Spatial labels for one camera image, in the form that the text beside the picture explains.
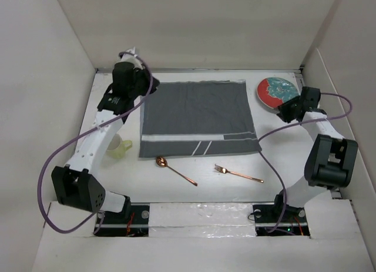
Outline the teal and red plate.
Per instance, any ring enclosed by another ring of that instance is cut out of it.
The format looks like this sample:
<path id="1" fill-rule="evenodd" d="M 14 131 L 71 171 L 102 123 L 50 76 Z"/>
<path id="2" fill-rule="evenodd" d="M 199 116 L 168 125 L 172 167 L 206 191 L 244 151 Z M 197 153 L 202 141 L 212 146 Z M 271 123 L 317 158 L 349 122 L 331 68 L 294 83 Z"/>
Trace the teal and red plate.
<path id="1" fill-rule="evenodd" d="M 270 109 L 275 109 L 300 95 L 293 83 L 278 77 L 263 79 L 258 84 L 256 92 L 260 101 Z"/>

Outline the pale yellow mug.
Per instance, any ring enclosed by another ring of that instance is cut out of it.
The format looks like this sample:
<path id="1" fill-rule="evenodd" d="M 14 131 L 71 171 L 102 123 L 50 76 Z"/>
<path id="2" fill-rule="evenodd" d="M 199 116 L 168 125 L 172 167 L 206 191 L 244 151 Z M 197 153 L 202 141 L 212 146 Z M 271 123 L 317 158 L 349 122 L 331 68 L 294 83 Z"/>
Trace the pale yellow mug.
<path id="1" fill-rule="evenodd" d="M 121 159 L 132 146 L 131 140 L 123 140 L 119 134 L 115 134 L 106 149 L 106 154 L 114 159 Z"/>

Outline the grey cloth placemat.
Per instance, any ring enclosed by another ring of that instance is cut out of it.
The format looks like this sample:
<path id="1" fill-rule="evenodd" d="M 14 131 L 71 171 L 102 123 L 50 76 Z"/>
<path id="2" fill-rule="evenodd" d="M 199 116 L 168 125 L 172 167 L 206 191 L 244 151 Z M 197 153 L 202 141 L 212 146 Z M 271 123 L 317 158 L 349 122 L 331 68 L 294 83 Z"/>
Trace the grey cloth placemat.
<path id="1" fill-rule="evenodd" d="M 261 150 L 246 82 L 162 83 L 145 101 L 139 156 L 227 156 Z"/>

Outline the copper spoon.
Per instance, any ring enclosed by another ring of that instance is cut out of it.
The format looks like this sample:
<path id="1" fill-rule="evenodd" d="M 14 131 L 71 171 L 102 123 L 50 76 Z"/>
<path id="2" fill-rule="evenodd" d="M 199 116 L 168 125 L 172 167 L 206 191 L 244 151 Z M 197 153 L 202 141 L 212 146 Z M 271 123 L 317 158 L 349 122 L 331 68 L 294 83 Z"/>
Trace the copper spoon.
<path id="1" fill-rule="evenodd" d="M 168 169 L 170 169 L 171 171 L 173 171 L 174 173 L 178 174 L 180 177 L 182 177 L 182 178 L 184 178 L 185 180 L 187 180 L 187 181 L 188 181 L 189 183 L 191 183 L 192 185 L 194 185 L 194 186 L 198 186 L 197 182 L 195 182 L 194 180 L 192 180 L 192 179 L 188 178 L 187 176 L 181 174 L 181 173 L 178 172 L 176 169 L 172 168 L 172 167 L 168 164 L 167 160 L 166 160 L 164 157 L 159 156 L 159 157 L 155 158 L 155 161 L 156 161 L 156 164 L 157 164 L 158 166 L 168 168 Z"/>

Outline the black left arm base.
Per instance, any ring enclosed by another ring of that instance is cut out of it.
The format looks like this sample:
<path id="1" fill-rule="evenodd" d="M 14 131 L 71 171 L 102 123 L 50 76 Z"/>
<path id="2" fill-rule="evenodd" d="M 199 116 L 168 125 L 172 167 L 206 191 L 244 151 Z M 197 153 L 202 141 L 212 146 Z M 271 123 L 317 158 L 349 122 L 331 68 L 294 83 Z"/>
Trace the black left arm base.
<path id="1" fill-rule="evenodd" d="M 96 216 L 93 234 L 97 237 L 148 237 L 149 203 L 132 203 L 126 217 L 105 211 Z"/>

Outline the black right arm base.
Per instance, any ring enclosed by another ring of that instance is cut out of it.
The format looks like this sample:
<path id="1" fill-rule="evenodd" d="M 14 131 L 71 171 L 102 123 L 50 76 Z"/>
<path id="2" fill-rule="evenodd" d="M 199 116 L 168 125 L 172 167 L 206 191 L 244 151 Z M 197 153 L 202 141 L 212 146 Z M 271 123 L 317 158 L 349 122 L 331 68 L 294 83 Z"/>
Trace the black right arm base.
<path id="1" fill-rule="evenodd" d="M 252 205 L 248 219 L 254 222 L 256 236 L 310 236 L 304 208 L 286 207 L 281 216 L 282 207 L 272 203 Z"/>

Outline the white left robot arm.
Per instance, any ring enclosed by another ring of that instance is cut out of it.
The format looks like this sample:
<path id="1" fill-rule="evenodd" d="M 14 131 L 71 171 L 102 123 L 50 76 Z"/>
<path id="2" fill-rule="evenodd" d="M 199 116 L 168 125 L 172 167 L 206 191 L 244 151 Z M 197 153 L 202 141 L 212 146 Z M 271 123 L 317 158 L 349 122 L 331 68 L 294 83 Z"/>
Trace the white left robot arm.
<path id="1" fill-rule="evenodd" d="M 100 163 L 112 139 L 136 110 L 135 100 L 155 92 L 159 81 L 134 48 L 119 54 L 112 71 L 112 83 L 97 106 L 92 127 L 75 154 L 63 167 L 52 171 L 58 202 L 91 213 L 110 211 L 118 223 L 129 220 L 129 198 L 106 190 L 98 179 Z"/>

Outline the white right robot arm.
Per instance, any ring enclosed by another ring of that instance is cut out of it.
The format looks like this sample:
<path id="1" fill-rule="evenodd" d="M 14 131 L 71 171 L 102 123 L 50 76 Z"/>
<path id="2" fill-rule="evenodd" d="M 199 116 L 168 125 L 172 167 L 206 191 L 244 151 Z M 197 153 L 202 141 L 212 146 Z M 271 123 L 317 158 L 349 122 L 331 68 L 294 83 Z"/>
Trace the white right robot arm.
<path id="1" fill-rule="evenodd" d="M 350 184 L 358 143 L 335 130 L 326 112 L 318 107 L 320 99 L 319 89 L 303 87 L 299 96 L 278 107 L 277 116 L 283 122 L 298 121 L 314 141 L 302 178 L 274 199 L 271 213 L 278 221 L 286 221 L 319 194 Z"/>

